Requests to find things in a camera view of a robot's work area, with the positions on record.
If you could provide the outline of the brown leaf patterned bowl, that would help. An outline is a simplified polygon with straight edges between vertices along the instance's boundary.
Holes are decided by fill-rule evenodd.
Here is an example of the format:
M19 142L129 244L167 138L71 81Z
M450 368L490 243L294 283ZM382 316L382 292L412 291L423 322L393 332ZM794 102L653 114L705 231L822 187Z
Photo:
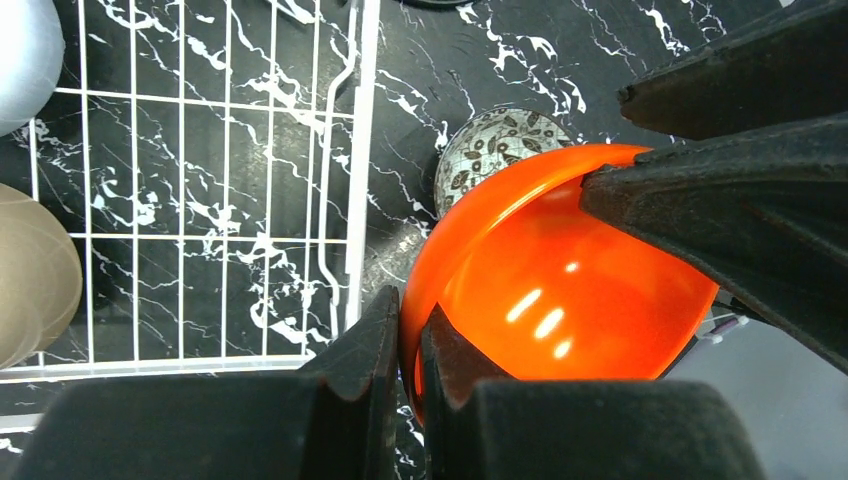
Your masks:
M572 135L535 110L501 107L483 112L449 140L434 180L437 217L493 174L526 158L573 146Z

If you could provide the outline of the glossy orange bowl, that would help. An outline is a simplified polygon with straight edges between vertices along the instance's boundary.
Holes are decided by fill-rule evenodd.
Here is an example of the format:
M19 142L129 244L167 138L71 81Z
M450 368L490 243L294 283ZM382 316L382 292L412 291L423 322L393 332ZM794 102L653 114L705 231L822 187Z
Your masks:
M437 223L400 310L404 387L425 416L422 332L435 308L521 380L655 379L709 312L717 284L686 262L584 213L584 177L629 167L642 148L566 147L471 189Z

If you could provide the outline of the white ribbed bowl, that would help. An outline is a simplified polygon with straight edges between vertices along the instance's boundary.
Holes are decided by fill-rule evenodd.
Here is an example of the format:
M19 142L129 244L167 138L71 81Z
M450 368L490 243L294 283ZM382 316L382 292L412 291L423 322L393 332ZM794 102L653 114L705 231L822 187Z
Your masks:
M1 2L1 134L34 118L52 96L65 42L49 0Z

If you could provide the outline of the white wire dish rack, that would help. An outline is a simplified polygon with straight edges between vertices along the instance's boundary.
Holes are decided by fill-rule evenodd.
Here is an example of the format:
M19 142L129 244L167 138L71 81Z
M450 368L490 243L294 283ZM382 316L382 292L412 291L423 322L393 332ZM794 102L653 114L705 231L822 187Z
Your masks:
M64 42L1 179L67 231L69 327L1 373L290 370L353 324L377 1L51 1Z

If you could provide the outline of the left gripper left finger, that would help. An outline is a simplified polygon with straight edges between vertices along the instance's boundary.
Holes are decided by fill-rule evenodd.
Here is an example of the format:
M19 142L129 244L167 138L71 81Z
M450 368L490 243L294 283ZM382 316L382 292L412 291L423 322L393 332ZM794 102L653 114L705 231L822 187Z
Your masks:
M293 371L83 383L47 410L17 479L388 479L399 293Z

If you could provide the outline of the floral beige bowl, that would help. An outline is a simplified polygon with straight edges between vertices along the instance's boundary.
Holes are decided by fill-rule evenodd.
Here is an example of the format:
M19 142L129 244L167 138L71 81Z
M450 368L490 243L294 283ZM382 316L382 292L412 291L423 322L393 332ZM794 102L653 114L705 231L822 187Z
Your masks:
M1 367L47 349L67 329L82 296L78 251L42 204L1 186Z

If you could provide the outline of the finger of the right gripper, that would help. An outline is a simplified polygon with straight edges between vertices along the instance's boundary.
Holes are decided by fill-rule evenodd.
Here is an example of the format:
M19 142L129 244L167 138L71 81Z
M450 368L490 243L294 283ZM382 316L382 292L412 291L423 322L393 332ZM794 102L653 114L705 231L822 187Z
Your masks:
M799 1L618 92L637 127L705 140L847 111L847 4Z
M580 207L846 368L845 114L640 154L587 175Z

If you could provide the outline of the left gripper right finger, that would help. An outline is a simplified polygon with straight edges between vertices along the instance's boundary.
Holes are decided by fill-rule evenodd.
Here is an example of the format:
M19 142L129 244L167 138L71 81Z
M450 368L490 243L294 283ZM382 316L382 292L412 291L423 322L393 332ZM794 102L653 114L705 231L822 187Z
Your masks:
M761 479L735 412L692 381L520 381L435 307L421 337L431 479Z

